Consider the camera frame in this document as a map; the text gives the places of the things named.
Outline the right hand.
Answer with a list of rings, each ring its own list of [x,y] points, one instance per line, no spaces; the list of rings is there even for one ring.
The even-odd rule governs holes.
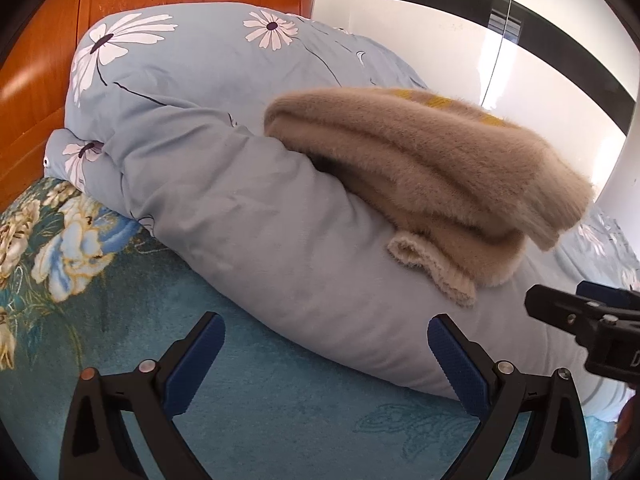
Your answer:
[[[611,471],[612,474],[623,468],[630,454],[632,441],[631,427],[634,422],[637,398],[638,396],[635,394],[627,401],[620,412],[620,417],[616,424],[615,441],[610,458],[608,459],[608,470]]]

